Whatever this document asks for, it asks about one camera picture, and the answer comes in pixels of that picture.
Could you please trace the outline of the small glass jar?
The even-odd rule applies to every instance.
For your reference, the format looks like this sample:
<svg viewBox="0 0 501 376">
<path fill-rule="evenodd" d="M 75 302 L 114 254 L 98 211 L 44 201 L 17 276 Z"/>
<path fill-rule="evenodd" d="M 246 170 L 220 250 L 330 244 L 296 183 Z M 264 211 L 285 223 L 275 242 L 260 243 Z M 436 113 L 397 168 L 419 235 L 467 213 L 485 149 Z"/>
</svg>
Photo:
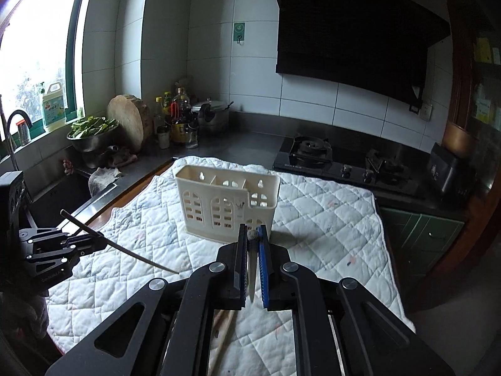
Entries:
<svg viewBox="0 0 501 376">
<path fill-rule="evenodd" d="M 199 147 L 198 131 L 189 129 L 186 133 L 186 149 L 196 149 Z"/>
</svg>

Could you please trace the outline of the white plastic utensil caddy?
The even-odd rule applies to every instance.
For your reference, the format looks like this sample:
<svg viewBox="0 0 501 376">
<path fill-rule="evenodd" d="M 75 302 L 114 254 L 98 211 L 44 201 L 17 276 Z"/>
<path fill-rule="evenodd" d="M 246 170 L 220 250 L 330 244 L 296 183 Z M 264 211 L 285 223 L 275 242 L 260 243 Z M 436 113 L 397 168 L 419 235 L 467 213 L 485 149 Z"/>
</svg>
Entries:
<svg viewBox="0 0 501 376">
<path fill-rule="evenodd" d="M 271 231 L 278 203 L 280 178 L 185 165 L 176 174 L 186 231 L 200 238 L 232 243 L 240 225 Z"/>
</svg>

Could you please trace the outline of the yellow capped oil bottle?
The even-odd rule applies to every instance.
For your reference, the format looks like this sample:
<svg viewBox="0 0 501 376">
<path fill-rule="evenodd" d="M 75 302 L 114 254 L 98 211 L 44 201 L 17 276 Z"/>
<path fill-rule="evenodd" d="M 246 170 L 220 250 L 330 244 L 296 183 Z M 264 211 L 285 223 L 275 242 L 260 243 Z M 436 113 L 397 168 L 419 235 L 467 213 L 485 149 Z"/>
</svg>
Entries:
<svg viewBox="0 0 501 376">
<path fill-rule="evenodd" d="M 153 116 L 153 122 L 154 122 L 154 133 L 158 133 L 158 129 L 160 127 L 163 127 L 165 125 L 165 117 L 163 113 L 163 98 L 161 97 L 156 97 L 155 98 L 155 103 L 154 103 L 154 116 Z"/>
</svg>

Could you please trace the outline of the black range hood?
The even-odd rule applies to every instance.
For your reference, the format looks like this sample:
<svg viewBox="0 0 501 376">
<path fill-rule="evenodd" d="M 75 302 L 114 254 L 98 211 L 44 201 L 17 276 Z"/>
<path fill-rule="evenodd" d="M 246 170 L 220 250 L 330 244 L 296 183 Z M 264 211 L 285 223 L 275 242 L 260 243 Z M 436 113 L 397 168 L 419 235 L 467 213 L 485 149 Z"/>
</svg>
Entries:
<svg viewBox="0 0 501 376">
<path fill-rule="evenodd" d="M 276 72 L 334 81 L 420 107 L 428 49 L 450 34 L 412 0 L 277 0 Z"/>
</svg>

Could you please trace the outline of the black box appliance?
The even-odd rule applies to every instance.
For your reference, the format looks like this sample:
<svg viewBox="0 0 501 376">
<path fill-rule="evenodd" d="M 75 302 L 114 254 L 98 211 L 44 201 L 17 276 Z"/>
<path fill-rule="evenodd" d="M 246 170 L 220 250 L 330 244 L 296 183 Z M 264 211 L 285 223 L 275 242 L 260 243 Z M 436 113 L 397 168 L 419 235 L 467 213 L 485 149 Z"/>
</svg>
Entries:
<svg viewBox="0 0 501 376">
<path fill-rule="evenodd" d="M 432 147 L 427 171 L 442 194 L 464 196 L 470 189 L 472 169 L 468 160 L 440 144 L 434 144 Z"/>
</svg>

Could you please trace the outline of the black gas stove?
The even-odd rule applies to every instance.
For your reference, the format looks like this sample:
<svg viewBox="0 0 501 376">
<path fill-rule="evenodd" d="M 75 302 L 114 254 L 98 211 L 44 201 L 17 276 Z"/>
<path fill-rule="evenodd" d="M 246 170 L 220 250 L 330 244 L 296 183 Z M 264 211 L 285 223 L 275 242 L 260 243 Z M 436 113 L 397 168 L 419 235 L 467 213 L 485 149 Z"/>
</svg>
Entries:
<svg viewBox="0 0 501 376">
<path fill-rule="evenodd" d="M 417 172 L 375 149 L 344 150 L 305 135 L 284 139 L 273 169 L 408 197 L 417 194 L 421 183 Z"/>
</svg>

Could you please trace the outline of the grey dish rag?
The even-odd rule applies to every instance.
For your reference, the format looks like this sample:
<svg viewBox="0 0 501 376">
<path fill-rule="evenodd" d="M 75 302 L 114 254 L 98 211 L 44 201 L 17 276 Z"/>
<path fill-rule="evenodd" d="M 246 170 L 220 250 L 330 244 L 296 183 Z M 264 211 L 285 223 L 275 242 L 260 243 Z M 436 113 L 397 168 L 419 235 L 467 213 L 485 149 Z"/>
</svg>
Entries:
<svg viewBox="0 0 501 376">
<path fill-rule="evenodd" d="M 103 191 L 111 183 L 115 182 L 122 176 L 118 168 L 101 168 L 98 167 L 88 179 L 88 189 L 93 197 Z"/>
</svg>

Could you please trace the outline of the small white cup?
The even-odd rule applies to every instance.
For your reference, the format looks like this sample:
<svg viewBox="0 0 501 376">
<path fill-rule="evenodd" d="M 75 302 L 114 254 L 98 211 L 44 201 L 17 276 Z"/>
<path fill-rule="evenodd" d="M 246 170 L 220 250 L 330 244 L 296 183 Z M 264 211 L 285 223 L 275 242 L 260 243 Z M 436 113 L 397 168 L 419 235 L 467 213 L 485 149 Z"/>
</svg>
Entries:
<svg viewBox="0 0 501 376">
<path fill-rule="evenodd" d="M 170 147 L 170 127 L 169 126 L 158 127 L 157 139 L 160 149 L 168 149 Z"/>
</svg>

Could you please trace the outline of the steel pressure cooker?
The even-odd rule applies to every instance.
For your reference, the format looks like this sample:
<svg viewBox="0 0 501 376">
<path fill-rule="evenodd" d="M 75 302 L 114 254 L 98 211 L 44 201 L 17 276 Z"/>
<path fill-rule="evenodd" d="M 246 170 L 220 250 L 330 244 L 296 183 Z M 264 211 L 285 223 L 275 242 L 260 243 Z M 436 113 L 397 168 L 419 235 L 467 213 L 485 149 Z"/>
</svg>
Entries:
<svg viewBox="0 0 501 376">
<path fill-rule="evenodd" d="M 230 108 L 234 102 L 224 102 L 208 98 L 192 106 L 202 130 L 218 132 L 229 124 Z"/>
</svg>

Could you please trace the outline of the white detergent jug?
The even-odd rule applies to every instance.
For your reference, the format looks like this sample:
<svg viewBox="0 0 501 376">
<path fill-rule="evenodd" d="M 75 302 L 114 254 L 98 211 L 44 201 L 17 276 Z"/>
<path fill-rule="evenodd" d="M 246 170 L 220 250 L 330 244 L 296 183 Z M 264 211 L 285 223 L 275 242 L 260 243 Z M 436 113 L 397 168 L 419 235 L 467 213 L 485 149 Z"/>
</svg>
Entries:
<svg viewBox="0 0 501 376">
<path fill-rule="evenodd" d="M 63 85 L 56 81 L 42 91 L 43 126 L 46 133 L 63 127 L 65 116 L 65 94 Z"/>
</svg>

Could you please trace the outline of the white wall socket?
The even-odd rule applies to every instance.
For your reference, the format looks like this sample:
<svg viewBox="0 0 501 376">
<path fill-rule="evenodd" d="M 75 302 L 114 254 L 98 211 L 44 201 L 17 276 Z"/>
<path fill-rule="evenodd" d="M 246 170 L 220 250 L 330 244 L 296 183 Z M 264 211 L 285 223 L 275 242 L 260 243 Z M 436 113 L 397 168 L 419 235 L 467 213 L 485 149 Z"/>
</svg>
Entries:
<svg viewBox="0 0 501 376">
<path fill-rule="evenodd" d="M 420 118 L 424 121 L 430 121 L 432 110 L 433 110 L 432 104 L 423 103 L 419 111 Z"/>
</svg>

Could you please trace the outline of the steel bowl of greens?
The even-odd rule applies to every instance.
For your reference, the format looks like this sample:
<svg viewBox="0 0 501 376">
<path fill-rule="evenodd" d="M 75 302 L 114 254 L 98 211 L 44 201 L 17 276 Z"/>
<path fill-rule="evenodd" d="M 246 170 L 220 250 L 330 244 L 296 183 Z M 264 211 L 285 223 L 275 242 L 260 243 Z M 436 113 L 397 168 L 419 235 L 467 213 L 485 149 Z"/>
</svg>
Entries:
<svg viewBox="0 0 501 376">
<path fill-rule="evenodd" d="M 119 121 L 103 116 L 88 116 L 73 122 L 66 138 L 81 153 L 100 149 L 119 126 Z"/>
</svg>

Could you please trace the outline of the dark soy sauce bottle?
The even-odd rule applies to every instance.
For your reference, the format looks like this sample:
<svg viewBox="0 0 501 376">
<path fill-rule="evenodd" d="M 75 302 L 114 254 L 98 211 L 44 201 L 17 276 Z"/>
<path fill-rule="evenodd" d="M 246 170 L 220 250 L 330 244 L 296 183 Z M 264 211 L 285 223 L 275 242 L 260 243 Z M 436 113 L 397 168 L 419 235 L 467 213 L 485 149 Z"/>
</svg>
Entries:
<svg viewBox="0 0 501 376">
<path fill-rule="evenodd" d="M 179 87 L 177 95 L 171 101 L 173 121 L 173 141 L 180 144 L 188 142 L 188 125 L 191 118 L 191 104 L 184 87 Z"/>
</svg>

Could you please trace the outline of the green wall hook sticker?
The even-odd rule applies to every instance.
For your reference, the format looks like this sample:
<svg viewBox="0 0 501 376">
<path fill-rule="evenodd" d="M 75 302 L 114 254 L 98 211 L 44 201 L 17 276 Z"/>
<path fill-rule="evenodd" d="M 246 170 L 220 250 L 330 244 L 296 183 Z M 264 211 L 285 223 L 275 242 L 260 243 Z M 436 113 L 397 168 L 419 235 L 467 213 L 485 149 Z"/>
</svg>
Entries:
<svg viewBox="0 0 501 376">
<path fill-rule="evenodd" d="M 238 45 L 242 45 L 245 41 L 245 23 L 236 22 L 234 23 L 234 34 L 233 41 Z"/>
</svg>

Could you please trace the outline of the wooden chopstick under gripper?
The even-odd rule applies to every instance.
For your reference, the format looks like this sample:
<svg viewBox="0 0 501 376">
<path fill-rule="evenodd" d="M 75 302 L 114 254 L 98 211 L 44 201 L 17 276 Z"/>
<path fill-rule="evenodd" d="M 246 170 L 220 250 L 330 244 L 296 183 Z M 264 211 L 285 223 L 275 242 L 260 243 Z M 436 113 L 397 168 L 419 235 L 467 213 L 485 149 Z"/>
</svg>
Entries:
<svg viewBox="0 0 501 376">
<path fill-rule="evenodd" d="M 231 339 L 230 334 L 233 332 L 236 314 L 237 311 L 215 311 L 211 331 L 208 375 L 215 375 L 217 372 L 220 359 Z"/>
</svg>

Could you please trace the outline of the dark wooden chopstick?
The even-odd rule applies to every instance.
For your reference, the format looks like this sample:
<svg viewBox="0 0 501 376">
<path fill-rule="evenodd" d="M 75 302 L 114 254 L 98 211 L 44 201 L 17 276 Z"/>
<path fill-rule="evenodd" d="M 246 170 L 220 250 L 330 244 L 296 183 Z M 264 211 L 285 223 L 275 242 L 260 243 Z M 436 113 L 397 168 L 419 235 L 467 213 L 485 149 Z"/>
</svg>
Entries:
<svg viewBox="0 0 501 376">
<path fill-rule="evenodd" d="M 108 239 L 108 238 L 105 238 L 104 235 L 101 234 L 101 232 L 96 232 L 95 230 L 93 230 L 92 228 L 90 228 L 89 226 L 87 226 L 86 224 L 84 224 L 83 222 L 80 222 L 78 219 L 76 219 L 75 217 L 73 217 L 73 215 L 69 214 L 69 212 L 67 212 L 67 210 L 65 209 L 62 209 L 60 211 L 60 215 L 65 218 L 66 220 L 68 220 L 69 222 L 73 223 L 74 225 L 76 225 L 79 229 L 85 231 L 86 233 L 92 235 L 94 238 L 100 238 L 101 240 L 105 241 L 105 243 L 107 243 L 108 246 L 114 248 L 114 249 L 117 249 L 119 250 L 119 252 L 121 253 L 124 253 L 126 255 L 129 255 L 131 256 L 132 258 L 138 260 L 138 261 L 142 261 L 143 263 L 145 264 L 148 264 L 152 267 L 156 267 L 156 268 L 159 268 L 163 271 L 167 271 L 168 273 L 173 273 L 173 274 L 178 274 L 177 271 L 171 269 L 171 268 L 168 268 L 168 267 L 165 267 L 165 266 L 162 266 L 161 264 L 158 264 L 154 261 L 151 261 L 149 259 L 147 259 L 146 257 L 143 257 L 142 255 L 138 255 L 134 252 L 132 252 L 131 250 L 119 245 L 118 243 Z"/>
</svg>

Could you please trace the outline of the green cabinet drawer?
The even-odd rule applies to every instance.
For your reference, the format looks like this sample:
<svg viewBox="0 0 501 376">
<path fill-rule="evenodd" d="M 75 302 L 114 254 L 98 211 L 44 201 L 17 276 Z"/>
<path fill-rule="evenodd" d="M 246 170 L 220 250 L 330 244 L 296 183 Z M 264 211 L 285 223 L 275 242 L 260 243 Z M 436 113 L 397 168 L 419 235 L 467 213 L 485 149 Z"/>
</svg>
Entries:
<svg viewBox="0 0 501 376">
<path fill-rule="evenodd" d="M 446 254 L 464 223 L 443 217 L 381 208 L 391 248 L 408 276 L 423 277 Z"/>
</svg>

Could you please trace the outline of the round wooden cutting board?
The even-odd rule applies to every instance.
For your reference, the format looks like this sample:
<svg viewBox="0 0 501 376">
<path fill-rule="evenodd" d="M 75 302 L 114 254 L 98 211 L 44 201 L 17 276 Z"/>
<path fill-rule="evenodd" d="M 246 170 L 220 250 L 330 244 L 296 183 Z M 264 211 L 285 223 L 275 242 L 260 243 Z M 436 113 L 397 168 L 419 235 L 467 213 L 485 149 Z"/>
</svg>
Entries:
<svg viewBox="0 0 501 376">
<path fill-rule="evenodd" d="M 117 95 L 107 106 L 106 115 L 115 119 L 132 151 L 141 147 L 153 135 L 153 120 L 149 107 L 141 98 L 131 94 Z"/>
</svg>

